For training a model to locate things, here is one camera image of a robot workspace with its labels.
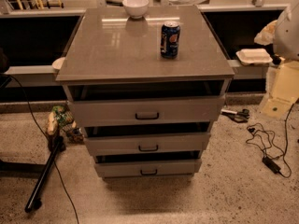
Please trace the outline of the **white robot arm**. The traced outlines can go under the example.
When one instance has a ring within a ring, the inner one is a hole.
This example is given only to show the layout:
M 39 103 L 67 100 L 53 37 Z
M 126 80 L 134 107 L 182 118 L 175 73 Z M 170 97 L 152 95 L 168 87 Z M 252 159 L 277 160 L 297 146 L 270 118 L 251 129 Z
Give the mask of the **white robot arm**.
M 299 60 L 299 0 L 292 0 L 278 17 L 274 52 L 289 60 Z

